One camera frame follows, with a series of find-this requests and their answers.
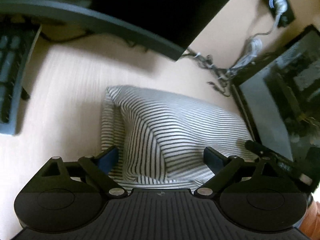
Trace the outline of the black monitor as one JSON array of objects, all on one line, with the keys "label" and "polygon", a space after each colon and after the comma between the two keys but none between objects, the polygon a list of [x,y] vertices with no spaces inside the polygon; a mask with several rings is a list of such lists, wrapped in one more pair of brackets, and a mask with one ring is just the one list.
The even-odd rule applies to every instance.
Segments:
[{"label": "black monitor", "polygon": [[110,33],[176,60],[228,1],[1,0],[1,13]]},{"label": "black monitor", "polygon": [[231,93],[253,140],[319,187],[319,30],[307,26],[278,51],[240,70]]}]

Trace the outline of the left black monitor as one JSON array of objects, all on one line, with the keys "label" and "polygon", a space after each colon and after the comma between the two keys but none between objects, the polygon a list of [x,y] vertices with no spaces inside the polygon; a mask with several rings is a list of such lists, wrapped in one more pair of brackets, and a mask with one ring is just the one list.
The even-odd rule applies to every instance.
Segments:
[{"label": "left black monitor", "polygon": [[228,1],[1,0],[1,13],[110,33],[176,60]]}]

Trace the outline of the right black monitor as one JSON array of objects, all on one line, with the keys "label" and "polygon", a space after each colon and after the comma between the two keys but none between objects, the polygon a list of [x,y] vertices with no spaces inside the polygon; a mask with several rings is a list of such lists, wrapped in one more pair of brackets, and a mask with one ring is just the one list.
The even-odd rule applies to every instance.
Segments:
[{"label": "right black monitor", "polygon": [[319,187],[319,30],[307,26],[278,51],[240,70],[231,93],[253,140]]}]

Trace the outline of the black keyboard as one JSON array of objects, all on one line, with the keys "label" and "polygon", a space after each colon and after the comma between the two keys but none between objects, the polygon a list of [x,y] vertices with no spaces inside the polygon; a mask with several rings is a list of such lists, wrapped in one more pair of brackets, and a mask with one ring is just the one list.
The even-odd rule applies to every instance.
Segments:
[{"label": "black keyboard", "polygon": [[17,113],[24,91],[26,64],[41,32],[40,24],[8,23],[1,26],[1,133],[16,134]]}]

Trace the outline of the striped grey white garment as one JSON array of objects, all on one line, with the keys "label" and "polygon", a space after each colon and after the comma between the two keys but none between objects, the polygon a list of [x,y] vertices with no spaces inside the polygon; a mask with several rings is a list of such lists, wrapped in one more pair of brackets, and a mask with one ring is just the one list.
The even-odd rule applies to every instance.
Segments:
[{"label": "striped grey white garment", "polygon": [[105,92],[101,148],[119,160],[109,176],[127,190],[195,190],[213,177],[203,161],[212,147],[252,162],[243,119],[210,103],[161,90],[111,86]]}]

